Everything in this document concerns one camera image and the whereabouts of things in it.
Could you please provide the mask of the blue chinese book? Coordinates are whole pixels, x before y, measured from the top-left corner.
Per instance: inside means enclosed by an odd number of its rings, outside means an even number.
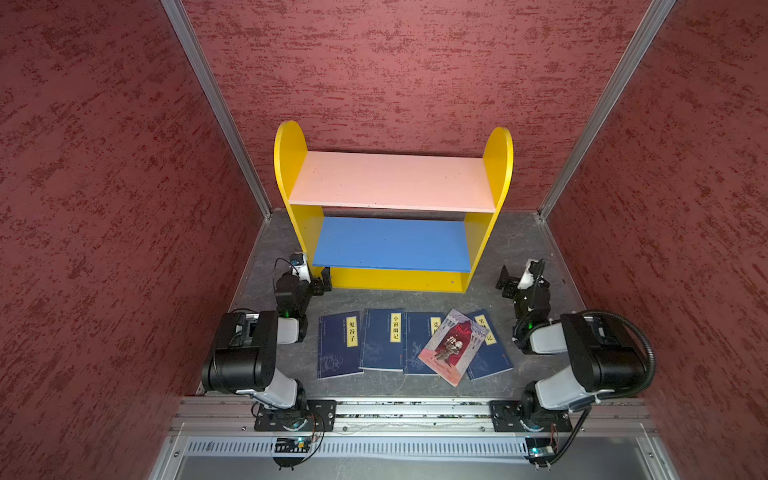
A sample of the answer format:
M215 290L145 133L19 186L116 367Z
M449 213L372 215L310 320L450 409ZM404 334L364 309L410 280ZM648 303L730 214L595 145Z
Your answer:
M403 326L403 372L407 376L436 376L436 373L418 358L419 354L439 328L444 314L441 312L406 312Z
M475 311L469 317L488 330L483 345L468 367L469 378L479 380L513 370L514 366L488 312Z
M317 378L330 379L363 373L360 366L360 313L319 318Z
M403 370L402 309L366 309L363 318L363 345L360 368L376 371Z

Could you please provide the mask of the pink Hamlet picture book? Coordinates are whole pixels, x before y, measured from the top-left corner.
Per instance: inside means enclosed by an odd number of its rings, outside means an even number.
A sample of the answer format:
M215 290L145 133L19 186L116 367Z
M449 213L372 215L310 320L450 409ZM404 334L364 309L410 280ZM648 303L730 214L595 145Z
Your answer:
M418 359L453 387L457 387L489 329L473 318L452 309L442 320Z

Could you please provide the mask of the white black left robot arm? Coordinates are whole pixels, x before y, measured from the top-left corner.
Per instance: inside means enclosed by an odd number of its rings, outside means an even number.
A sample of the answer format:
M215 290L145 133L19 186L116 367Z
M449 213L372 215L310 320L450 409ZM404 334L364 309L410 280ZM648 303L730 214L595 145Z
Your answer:
M239 308L224 314L202 366L203 389L249 396L284 422L305 419L310 414L305 390L277 368L277 347L304 341L311 298L331 289L328 267L306 280L293 266L274 283L275 310Z

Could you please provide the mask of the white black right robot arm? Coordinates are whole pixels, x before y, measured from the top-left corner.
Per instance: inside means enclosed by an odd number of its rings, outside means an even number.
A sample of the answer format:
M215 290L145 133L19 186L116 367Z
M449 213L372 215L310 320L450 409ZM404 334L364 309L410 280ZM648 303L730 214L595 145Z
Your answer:
M633 397L652 383L657 360L648 338L627 318L603 310L551 313L545 261L530 260L523 274L502 267L496 288L513 302L513 342L525 354L565 354L569 364L529 383L518 402L524 428L551 426L561 412L585 411L604 400Z

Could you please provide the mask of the yellow pink blue bookshelf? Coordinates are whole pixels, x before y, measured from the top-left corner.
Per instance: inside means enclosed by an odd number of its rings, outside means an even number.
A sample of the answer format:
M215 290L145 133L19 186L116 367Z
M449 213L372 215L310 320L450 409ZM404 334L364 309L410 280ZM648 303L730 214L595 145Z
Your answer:
M508 129L479 158L320 152L295 121L274 142L276 182L312 275L340 289L464 293L506 201Z

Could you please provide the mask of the right green circuit board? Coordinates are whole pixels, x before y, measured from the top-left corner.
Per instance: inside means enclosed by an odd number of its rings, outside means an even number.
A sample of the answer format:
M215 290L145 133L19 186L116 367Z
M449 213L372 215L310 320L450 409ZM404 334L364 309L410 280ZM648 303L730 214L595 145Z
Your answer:
M525 439L526 459L533 465L547 465L557 455L557 446L551 439L529 437Z

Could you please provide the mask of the green circuit board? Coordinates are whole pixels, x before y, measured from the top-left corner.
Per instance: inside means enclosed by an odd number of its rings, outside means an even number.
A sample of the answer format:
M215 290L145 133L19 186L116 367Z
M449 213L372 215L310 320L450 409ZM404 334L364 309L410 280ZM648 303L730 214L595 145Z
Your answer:
M284 455L308 455L312 451L313 442L304 437L279 437L275 441L274 454Z
M533 465L547 465L557 455L557 446L551 439L529 437L525 439L526 459Z

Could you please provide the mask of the left green circuit board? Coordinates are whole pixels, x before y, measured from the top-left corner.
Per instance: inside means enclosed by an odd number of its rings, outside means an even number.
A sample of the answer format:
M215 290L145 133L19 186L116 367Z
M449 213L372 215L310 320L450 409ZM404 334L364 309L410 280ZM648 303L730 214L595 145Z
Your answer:
M312 451L313 442L304 437L279 437L275 441L274 454L284 455L308 455Z

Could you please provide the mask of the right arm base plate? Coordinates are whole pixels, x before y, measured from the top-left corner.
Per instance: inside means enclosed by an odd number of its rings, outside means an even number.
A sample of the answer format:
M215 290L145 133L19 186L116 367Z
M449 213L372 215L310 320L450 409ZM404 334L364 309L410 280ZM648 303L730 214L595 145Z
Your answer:
M557 425L562 415L534 406L531 411L519 406L518 401L492 400L488 403L490 419L496 433L539 433Z

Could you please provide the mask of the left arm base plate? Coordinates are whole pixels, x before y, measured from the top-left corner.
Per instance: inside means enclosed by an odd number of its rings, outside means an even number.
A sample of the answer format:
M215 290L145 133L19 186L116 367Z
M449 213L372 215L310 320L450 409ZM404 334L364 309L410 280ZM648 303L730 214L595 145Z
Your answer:
M335 400L300 400L289 409L259 406L253 429L256 432L330 432L334 428L338 402Z

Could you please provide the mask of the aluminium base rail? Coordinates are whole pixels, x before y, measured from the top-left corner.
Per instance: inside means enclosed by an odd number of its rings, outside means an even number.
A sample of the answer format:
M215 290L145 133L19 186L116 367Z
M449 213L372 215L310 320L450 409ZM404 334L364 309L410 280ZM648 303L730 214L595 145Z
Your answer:
M496 433L488 398L338 397L333 435L546 436L578 431L587 437L656 437L658 430L640 399L609 400L592 408L585 423L577 413L559 413L555 428L539 433ZM185 397L172 420L178 434L277 434L253 429L259 405L245 397Z

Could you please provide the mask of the left aluminium corner post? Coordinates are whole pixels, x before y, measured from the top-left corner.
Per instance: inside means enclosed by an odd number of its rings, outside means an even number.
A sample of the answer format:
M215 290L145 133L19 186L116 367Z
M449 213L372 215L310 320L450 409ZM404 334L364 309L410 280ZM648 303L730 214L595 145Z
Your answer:
M230 109L226 104L215 75L205 57L183 2L179 0L162 0L161 4L259 210L262 216L269 221L273 211L271 202L247 151L245 142L238 131Z

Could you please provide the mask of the aluminium corner post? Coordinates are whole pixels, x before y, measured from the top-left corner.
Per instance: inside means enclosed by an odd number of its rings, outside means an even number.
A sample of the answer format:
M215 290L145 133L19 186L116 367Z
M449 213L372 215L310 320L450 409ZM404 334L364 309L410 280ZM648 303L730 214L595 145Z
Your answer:
M273 211L271 202L247 151L245 142L238 131L230 109L226 104L215 75L205 57L183 2L179 0L162 0L161 4L259 210L262 216L269 221Z
M584 160L592 143L619 101L675 4L675 0L653 0L650 2L593 108L584 129L577 138L560 173L538 209L538 216L542 223L548 221L558 200Z

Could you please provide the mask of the right aluminium corner post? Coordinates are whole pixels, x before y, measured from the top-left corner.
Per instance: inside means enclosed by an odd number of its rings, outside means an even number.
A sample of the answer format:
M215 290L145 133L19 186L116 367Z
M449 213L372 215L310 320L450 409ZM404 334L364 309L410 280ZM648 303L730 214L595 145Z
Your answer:
M675 0L653 0L650 2L593 108L584 129L577 138L560 173L538 209L538 216L542 223L548 221L558 200L584 160L592 143L619 101L675 4Z

